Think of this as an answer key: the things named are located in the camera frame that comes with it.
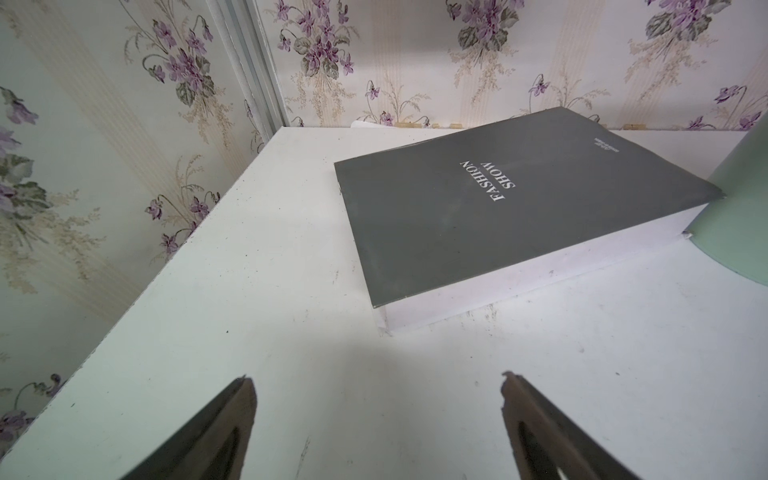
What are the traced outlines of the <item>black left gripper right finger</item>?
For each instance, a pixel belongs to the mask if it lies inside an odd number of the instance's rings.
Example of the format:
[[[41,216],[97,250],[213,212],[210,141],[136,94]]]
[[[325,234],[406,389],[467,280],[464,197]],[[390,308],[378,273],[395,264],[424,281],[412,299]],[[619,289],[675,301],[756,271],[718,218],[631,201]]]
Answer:
[[[522,479],[635,479],[523,376],[504,373],[502,417]]]

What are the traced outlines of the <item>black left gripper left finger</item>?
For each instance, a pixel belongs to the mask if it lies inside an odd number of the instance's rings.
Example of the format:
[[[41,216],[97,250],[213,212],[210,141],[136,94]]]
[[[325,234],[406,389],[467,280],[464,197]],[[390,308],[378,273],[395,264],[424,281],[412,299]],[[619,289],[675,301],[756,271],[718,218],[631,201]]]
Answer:
[[[234,379],[126,479],[238,479],[257,411],[248,377]]]

